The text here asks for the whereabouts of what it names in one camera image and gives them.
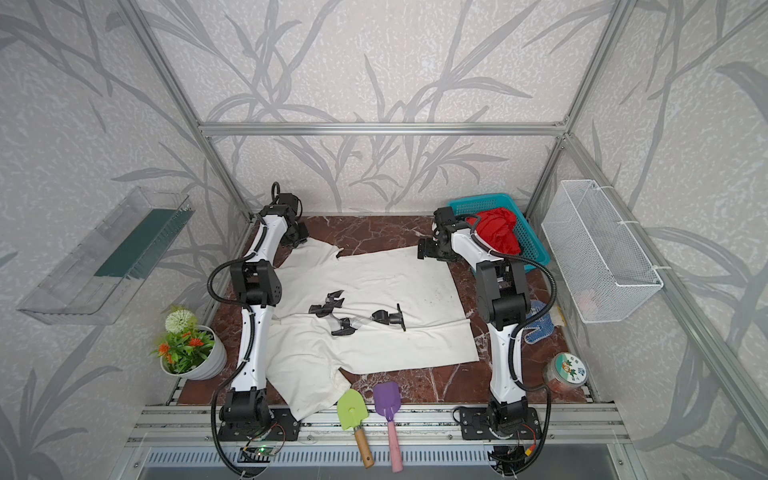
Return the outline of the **white printed t-shirt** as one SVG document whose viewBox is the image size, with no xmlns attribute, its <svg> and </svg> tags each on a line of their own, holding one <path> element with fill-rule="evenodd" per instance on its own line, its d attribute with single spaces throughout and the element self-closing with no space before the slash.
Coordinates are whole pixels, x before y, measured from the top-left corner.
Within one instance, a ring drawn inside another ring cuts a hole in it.
<svg viewBox="0 0 768 480">
<path fill-rule="evenodd" d="M 415 248 L 344 256 L 310 239 L 276 274 L 266 378 L 302 420 L 367 375 L 475 362 L 477 348 L 449 267 Z"/>
</svg>

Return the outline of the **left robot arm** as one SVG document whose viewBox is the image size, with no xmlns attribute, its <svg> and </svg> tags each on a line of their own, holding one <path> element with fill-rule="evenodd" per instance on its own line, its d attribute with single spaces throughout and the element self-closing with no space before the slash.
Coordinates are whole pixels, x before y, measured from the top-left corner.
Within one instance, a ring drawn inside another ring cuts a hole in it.
<svg viewBox="0 0 768 480">
<path fill-rule="evenodd" d="M 257 235 L 244 257 L 230 260 L 214 270 L 210 280 L 223 270 L 229 272 L 234 293 L 232 299 L 209 295 L 219 303 L 241 308 L 241 344 L 238 365 L 231 377 L 220 385 L 226 392 L 219 418 L 227 428 L 260 434 L 270 430 L 274 417 L 267 401 L 266 353 L 268 328 L 283 294 L 273 261 L 280 246 L 295 248 L 308 239 L 301 221 L 303 205 L 292 193 L 284 193 L 275 182 L 271 202 L 257 214 Z"/>
</svg>

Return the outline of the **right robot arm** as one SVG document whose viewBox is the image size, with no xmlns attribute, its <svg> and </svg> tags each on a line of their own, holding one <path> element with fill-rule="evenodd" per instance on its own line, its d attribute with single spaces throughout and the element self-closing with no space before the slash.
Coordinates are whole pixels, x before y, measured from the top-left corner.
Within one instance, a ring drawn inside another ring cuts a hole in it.
<svg viewBox="0 0 768 480">
<path fill-rule="evenodd" d="M 517 365 L 520 325 L 531 310 L 517 218 L 506 208 L 458 216 L 450 207 L 434 211 L 433 233 L 419 240 L 417 257 L 464 260 L 476 280 L 476 309 L 487 324 L 491 346 L 489 430 L 509 437 L 528 418 L 526 391 Z"/>
</svg>

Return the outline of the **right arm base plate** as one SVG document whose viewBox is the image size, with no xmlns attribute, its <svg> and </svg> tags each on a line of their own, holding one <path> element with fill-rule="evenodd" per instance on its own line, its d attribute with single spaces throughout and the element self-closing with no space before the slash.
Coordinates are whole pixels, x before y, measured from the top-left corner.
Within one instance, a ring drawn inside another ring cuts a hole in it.
<svg viewBox="0 0 768 480">
<path fill-rule="evenodd" d="M 525 415 L 505 426 L 491 425 L 491 414 L 487 407 L 458 406 L 452 411 L 454 421 L 459 425 L 463 440 L 470 441 L 530 441 L 537 442 L 542 436 L 543 422 L 538 412 L 531 407 Z"/>
</svg>

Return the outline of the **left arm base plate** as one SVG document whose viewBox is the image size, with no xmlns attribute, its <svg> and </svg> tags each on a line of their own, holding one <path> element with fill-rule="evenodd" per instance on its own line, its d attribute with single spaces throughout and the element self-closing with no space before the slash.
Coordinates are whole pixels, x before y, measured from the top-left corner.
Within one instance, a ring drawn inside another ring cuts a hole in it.
<svg viewBox="0 0 768 480">
<path fill-rule="evenodd" d="M 287 441 L 298 439 L 301 424 L 288 408 L 271 409 L 263 420 L 254 416 L 234 421 L 222 420 L 217 430 L 217 439 L 221 442 L 251 441 Z"/>
</svg>

